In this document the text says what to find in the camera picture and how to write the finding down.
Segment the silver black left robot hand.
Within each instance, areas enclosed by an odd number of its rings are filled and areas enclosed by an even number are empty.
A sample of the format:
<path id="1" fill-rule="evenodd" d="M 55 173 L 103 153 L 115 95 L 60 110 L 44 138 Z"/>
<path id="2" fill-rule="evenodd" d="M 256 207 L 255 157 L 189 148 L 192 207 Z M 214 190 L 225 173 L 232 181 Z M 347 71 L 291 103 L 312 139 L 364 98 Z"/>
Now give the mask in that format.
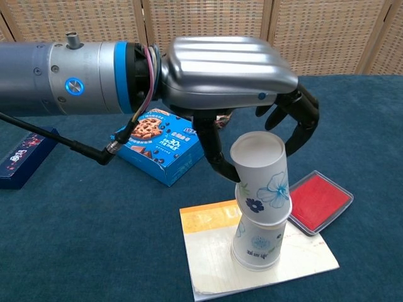
<path id="1" fill-rule="evenodd" d="M 268 42 L 249 36 L 180 36 L 161 60 L 157 92 L 177 115 L 189 116 L 214 171 L 239 182 L 227 162 L 215 120 L 237 108 L 253 107 L 268 115 L 267 130 L 291 116 L 297 125 L 286 141 L 294 154 L 319 122 L 319 103 L 290 64 Z"/>

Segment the white paper cup blue flower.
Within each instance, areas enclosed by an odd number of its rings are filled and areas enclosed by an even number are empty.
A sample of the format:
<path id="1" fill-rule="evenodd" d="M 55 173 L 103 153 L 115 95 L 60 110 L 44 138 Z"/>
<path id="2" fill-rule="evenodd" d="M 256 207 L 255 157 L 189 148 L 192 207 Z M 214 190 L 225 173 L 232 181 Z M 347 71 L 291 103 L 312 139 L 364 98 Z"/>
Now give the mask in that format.
<path id="1" fill-rule="evenodd" d="M 236 199 L 253 223 L 272 227 L 292 211 L 285 144 L 276 135 L 252 131 L 231 146 L 230 156 L 240 178 Z"/>

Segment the white paper cup grey print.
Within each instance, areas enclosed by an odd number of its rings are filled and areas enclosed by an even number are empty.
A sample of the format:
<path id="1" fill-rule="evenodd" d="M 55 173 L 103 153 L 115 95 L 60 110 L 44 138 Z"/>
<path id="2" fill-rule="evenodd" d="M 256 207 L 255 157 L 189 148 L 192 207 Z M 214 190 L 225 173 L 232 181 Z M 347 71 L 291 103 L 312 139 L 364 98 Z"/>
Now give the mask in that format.
<path id="1" fill-rule="evenodd" d="M 280 256 L 286 221 L 263 227 L 241 216 L 232 240 L 232 255 L 252 265 L 265 265 Z"/>

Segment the red white snack packet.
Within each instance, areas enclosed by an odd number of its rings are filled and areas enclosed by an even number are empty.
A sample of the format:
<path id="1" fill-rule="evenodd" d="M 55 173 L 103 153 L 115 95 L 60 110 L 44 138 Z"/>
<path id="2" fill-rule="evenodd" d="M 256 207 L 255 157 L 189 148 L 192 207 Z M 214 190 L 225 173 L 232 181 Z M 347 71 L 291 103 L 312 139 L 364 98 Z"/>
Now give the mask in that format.
<path id="1" fill-rule="evenodd" d="M 228 125 L 228 123 L 229 123 L 231 117 L 232 117 L 232 114 L 217 116 L 217 117 L 216 117 L 216 120 L 215 120 L 215 125 L 216 125 L 216 127 L 217 127 L 218 129 L 223 129 L 223 128 L 225 128 L 225 127 Z"/>

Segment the woven bamboo folding screen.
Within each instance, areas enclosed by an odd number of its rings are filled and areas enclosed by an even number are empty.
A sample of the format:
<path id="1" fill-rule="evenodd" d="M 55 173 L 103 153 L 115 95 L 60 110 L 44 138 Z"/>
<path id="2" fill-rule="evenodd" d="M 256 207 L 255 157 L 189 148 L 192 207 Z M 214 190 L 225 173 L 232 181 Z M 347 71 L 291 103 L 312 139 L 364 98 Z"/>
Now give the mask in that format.
<path id="1" fill-rule="evenodd" d="M 269 42 L 300 75 L 403 76 L 403 0 L 0 0 L 0 43 L 177 36 Z"/>

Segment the blue cookie box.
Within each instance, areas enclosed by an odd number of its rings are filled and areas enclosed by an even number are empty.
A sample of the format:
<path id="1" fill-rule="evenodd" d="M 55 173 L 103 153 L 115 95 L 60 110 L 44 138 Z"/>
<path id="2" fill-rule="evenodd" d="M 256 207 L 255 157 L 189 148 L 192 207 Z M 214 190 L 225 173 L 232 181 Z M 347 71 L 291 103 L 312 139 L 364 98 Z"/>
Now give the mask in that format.
<path id="1" fill-rule="evenodd" d="M 153 108 L 140 116 L 118 156 L 170 187 L 204 153 L 190 121 Z"/>

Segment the dark blue table cloth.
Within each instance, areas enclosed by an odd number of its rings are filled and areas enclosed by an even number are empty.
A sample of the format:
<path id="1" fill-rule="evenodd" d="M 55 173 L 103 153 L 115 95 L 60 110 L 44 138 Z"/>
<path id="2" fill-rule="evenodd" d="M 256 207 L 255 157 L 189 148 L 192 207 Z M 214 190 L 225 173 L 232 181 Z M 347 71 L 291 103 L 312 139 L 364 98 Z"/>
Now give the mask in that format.
<path id="1" fill-rule="evenodd" d="M 403 302 L 403 76 L 302 82 L 320 121 L 289 181 L 316 170 L 353 194 L 322 231 L 339 269 L 212 302 Z M 179 209 L 233 196 L 206 160 L 167 187 L 57 145 L 0 190 L 0 302 L 193 302 Z"/>

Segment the red ink pad clear case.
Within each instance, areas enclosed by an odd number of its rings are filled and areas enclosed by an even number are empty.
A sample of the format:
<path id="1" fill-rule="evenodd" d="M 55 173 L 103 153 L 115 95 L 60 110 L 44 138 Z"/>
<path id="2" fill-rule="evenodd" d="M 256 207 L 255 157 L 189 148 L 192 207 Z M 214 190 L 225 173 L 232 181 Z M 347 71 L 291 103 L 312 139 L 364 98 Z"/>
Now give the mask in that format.
<path id="1" fill-rule="evenodd" d="M 292 213 L 289 220 L 308 236 L 328 227 L 353 202 L 352 193 L 312 171 L 290 187 Z"/>

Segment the yellow white booklet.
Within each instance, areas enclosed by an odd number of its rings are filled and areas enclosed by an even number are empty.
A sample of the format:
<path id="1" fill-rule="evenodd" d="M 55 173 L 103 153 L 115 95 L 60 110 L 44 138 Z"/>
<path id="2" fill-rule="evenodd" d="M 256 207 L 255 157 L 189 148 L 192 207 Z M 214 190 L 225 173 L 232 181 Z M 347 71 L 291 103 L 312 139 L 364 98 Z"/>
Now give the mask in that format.
<path id="1" fill-rule="evenodd" d="M 320 235 L 308 237 L 291 223 L 274 266 L 261 272 L 244 268 L 230 252 L 241 218 L 234 199 L 182 208 L 180 217 L 196 302 L 339 268 Z"/>

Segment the long dark blue box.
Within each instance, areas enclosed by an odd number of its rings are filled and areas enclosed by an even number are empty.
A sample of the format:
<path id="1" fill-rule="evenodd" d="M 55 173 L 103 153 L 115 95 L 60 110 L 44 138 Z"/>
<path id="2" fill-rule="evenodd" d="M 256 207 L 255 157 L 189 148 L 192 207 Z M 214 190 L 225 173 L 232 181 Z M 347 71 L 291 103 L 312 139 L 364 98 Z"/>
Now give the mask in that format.
<path id="1" fill-rule="evenodd" d="M 0 160 L 0 189 L 21 189 L 56 145 L 51 138 L 28 132 Z"/>

